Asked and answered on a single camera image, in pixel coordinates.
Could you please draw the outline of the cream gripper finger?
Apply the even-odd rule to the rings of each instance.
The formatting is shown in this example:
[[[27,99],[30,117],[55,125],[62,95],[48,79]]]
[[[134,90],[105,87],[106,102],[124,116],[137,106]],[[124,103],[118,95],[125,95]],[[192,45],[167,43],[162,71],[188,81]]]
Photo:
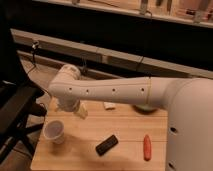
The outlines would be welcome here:
[[[82,119],[85,119],[88,116],[88,111],[83,102],[80,102],[76,107],[74,114]]]

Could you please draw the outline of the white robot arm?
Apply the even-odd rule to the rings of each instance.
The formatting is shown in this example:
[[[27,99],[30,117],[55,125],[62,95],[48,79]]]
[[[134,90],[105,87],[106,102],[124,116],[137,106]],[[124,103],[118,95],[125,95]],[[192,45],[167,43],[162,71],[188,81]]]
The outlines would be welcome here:
[[[213,80],[137,77],[82,80],[64,65],[49,84],[59,106],[81,100],[148,105],[168,112],[165,171],[213,171]]]

